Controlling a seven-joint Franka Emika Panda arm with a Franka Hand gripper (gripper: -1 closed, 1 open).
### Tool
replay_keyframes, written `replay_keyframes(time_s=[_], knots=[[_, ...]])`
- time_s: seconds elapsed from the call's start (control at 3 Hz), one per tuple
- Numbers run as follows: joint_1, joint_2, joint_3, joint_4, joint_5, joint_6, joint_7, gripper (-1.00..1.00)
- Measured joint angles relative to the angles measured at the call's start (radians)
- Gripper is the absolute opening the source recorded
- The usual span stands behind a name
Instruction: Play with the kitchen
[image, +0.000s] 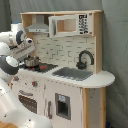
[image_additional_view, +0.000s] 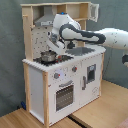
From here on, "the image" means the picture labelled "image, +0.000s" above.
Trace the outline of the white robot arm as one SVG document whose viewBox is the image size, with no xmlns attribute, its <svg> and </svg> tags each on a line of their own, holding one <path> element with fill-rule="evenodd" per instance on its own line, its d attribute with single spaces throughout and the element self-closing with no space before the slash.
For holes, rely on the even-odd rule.
<svg viewBox="0 0 128 128">
<path fill-rule="evenodd" d="M 33 40 L 26 37 L 21 23 L 13 23 L 10 31 L 0 32 L 0 121 L 18 128 L 53 128 L 46 116 L 24 107 L 9 87 L 19 71 L 18 59 L 33 50 Z"/>
</svg>

